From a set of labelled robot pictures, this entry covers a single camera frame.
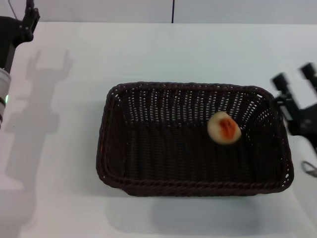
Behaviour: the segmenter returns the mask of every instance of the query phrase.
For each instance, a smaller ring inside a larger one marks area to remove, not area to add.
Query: white wall
[[[19,19],[26,0],[11,0]],[[41,21],[170,23],[172,0],[34,0]]]
[[[10,14],[0,0],[0,15]],[[34,0],[41,21],[170,23],[173,0]],[[19,19],[26,0],[11,0]],[[174,23],[317,24],[317,0],[176,0]]]
[[[316,24],[317,0],[176,0],[174,23]]]
[[[14,17],[7,0],[0,0],[0,16]]]

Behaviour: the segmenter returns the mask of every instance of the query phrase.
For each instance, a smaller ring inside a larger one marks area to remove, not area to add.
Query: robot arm
[[[300,69],[300,71],[303,76],[309,80],[317,93],[317,74],[313,64],[306,64]],[[283,74],[279,74],[273,78],[272,81],[276,89],[281,92],[274,101],[284,114],[290,134],[301,135],[308,139],[317,154],[317,104],[305,109],[300,109],[288,88],[288,82],[285,76]],[[311,167],[313,170],[307,171],[305,165]],[[312,164],[303,161],[302,167],[306,173],[317,178],[317,168],[315,168]]]
[[[27,0],[22,21],[0,16],[0,128],[5,103],[10,88],[10,71],[15,49],[24,42],[33,40],[33,33],[40,19],[34,1]]]

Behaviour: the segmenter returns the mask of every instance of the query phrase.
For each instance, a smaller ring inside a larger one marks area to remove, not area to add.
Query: basket rim
[[[257,86],[239,86],[234,84],[219,84],[219,83],[173,83],[173,82],[135,82],[135,83],[123,83],[118,84],[117,86],[114,86],[108,93],[107,99],[106,99],[106,105],[104,108],[104,114],[103,114],[103,122],[106,124],[107,121],[111,119],[111,113],[109,112],[110,107],[113,105],[115,95],[130,89],[175,89],[175,90],[207,90],[207,91],[217,91],[217,92],[241,92],[241,93],[256,93],[258,95],[261,95],[267,100],[273,99],[272,94],[270,94],[268,91],[261,87]],[[282,128],[280,128],[277,123],[274,125],[276,131],[281,137],[287,138],[286,130],[281,131]],[[293,179],[294,179],[294,168],[291,160],[291,153],[288,143],[286,145],[279,144],[279,147],[282,148],[282,150],[286,149],[286,154],[283,158],[283,164],[288,164],[289,170],[286,172],[289,174],[288,181],[284,183],[284,179],[281,179],[280,181],[275,182],[262,182],[262,183],[242,183],[242,182],[232,182],[232,181],[220,181],[220,182],[207,182],[207,181],[190,181],[190,180],[150,180],[150,179],[131,179],[131,178],[124,178],[120,176],[116,176],[112,174],[108,168],[108,161],[105,161],[105,153],[106,149],[100,151],[101,143],[107,140],[107,127],[105,127],[103,124],[100,127],[100,135],[98,140],[98,150],[97,150],[97,172],[99,175],[99,178],[106,184],[114,187],[124,187],[125,189],[141,189],[141,188],[183,188],[183,189],[197,189],[199,191],[206,190],[206,191],[217,191],[219,189],[229,189],[234,190],[238,192],[255,192],[255,193],[271,193],[271,192],[280,192],[287,189]]]

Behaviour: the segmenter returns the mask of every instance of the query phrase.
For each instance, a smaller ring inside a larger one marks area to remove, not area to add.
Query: white tabletop
[[[0,131],[0,238],[315,238],[317,164],[289,137],[295,180],[254,197],[136,198],[95,169],[109,89],[123,82],[257,85],[286,72],[301,106],[316,101],[297,68],[317,62],[317,25],[39,23],[12,67]]]

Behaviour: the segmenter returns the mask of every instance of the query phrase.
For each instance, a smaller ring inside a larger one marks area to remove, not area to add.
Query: wicker basket
[[[264,89],[225,84],[127,83],[107,96],[97,172],[134,196],[246,196],[294,178],[281,112]],[[207,122],[226,111],[242,137],[219,145]]]

